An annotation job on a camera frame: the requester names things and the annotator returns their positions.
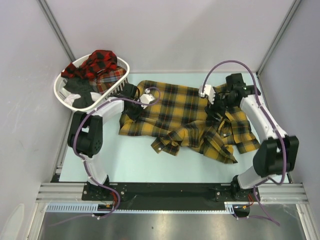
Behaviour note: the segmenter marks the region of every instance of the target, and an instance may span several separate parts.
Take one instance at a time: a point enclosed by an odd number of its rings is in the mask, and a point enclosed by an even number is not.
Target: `white bracket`
[[[214,104],[214,101],[215,101],[215,95],[216,95],[216,92],[214,90],[214,88],[209,85],[209,84],[206,84],[204,86],[204,91],[202,91],[202,88],[203,86],[201,85],[199,87],[199,97],[200,98],[208,98],[208,101],[211,103],[211,104]]]

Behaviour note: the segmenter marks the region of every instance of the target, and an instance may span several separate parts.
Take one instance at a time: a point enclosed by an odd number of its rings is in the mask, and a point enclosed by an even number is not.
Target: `fabric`
[[[117,56],[109,50],[96,50],[80,67],[76,67],[71,62],[63,72],[61,77],[66,79],[95,79],[100,75],[114,71],[117,68]]]
[[[97,93],[97,92],[90,92],[91,94],[91,98],[92,98],[92,101],[95,102],[97,101],[100,97],[101,97],[101,94]],[[73,103],[76,99],[79,99],[81,98],[81,96],[79,94],[73,94],[71,93],[70,95],[68,95],[64,102],[70,106],[73,106]],[[80,108],[80,109],[84,109],[86,108],[86,106],[83,106],[83,107],[77,107],[77,108]]]
[[[77,98],[73,101],[72,107],[77,109],[84,109],[94,104],[94,101],[91,97],[91,92],[93,92],[94,90],[87,80],[83,80],[77,77],[71,78],[68,79],[63,88],[72,94],[79,94],[81,96],[80,98]]]
[[[89,83],[95,92],[104,94],[113,84],[120,80],[126,72],[124,68],[117,66],[115,71],[100,74],[96,79],[89,80]]]
[[[246,153],[260,144],[251,132],[246,114],[239,107],[227,108],[221,121],[206,120],[207,99],[200,98],[197,88],[154,81],[142,81],[137,86],[141,93],[146,88],[157,87],[161,92],[157,104],[148,106],[133,121],[127,115],[120,118],[120,135],[153,136],[152,148],[177,155],[180,147],[194,151],[223,163],[237,163],[233,145]],[[226,92],[226,84],[215,87],[216,92]],[[151,94],[158,98],[156,90]]]

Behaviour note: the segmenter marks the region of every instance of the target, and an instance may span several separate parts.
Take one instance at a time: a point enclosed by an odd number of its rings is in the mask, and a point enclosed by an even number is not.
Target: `laundry basket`
[[[75,60],[73,62],[73,65],[78,68],[85,60],[88,59],[89,56],[90,54],[83,56],[78,60]],[[100,104],[102,104],[111,94],[121,91],[125,83],[128,82],[127,76],[130,71],[130,67],[128,63],[123,59],[121,59],[120,57],[117,57],[117,65],[126,70],[126,73],[124,74],[124,76],[121,77],[116,83],[114,83],[97,101],[95,101],[92,105],[86,108],[75,108],[64,102],[67,96],[65,96],[61,90],[66,85],[67,79],[61,77],[61,73],[58,75],[58,77],[54,81],[54,86],[53,86],[54,95],[60,101],[60,103],[62,103],[68,109],[71,109],[73,112],[76,112],[76,111],[89,112],[92,109],[98,107]]]

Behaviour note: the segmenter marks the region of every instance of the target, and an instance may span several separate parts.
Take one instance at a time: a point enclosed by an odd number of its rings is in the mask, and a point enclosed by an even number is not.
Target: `red plaid shirt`
[[[120,80],[126,72],[124,68],[117,66],[115,71],[100,74],[99,77],[90,79],[89,83],[95,92],[104,94],[113,84]]]
[[[102,74],[109,73],[117,69],[117,56],[109,50],[96,50],[80,67],[70,63],[61,73],[61,77],[66,79],[81,78],[95,79]]]

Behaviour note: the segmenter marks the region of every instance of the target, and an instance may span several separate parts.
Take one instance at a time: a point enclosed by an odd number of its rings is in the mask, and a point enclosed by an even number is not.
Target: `black mounting base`
[[[216,211],[224,210],[225,202],[249,202],[252,189],[238,194],[230,183],[143,183],[118,182],[108,187],[120,195],[120,210],[144,211]],[[108,190],[86,183],[84,201],[113,201]]]

